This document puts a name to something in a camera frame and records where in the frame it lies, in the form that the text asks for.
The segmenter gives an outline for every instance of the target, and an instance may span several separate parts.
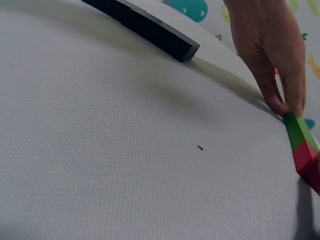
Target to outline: wooden block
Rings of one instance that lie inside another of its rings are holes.
[[[283,121],[289,136],[292,151],[295,151],[303,141],[307,141],[313,149],[319,151],[314,137],[303,117],[296,117],[292,112],[288,112],[284,115]]]
[[[82,0],[119,21],[179,62],[193,58],[200,45],[175,28],[126,0]]]
[[[320,173],[316,151],[306,140],[293,151],[297,173],[320,195]]]

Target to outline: black block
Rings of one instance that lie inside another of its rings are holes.
[[[191,60],[200,45],[175,28],[126,0],[83,0],[121,22],[179,62]]]

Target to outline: colorful patterned background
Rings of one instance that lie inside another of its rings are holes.
[[[197,22],[236,52],[230,30],[229,13],[223,0],[163,0],[162,2]],[[320,0],[288,0],[287,3],[298,21],[306,47],[305,121],[320,140],[320,126],[317,124],[320,123]]]

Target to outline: white fabric surface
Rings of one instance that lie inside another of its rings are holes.
[[[0,2],[0,239],[315,239],[320,198],[244,64],[157,4],[193,62],[78,1]]]

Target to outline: hand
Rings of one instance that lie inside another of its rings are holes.
[[[306,104],[305,44],[285,0],[224,0],[238,55],[252,72],[268,106],[287,112],[276,80],[279,72],[284,100],[297,117]]]

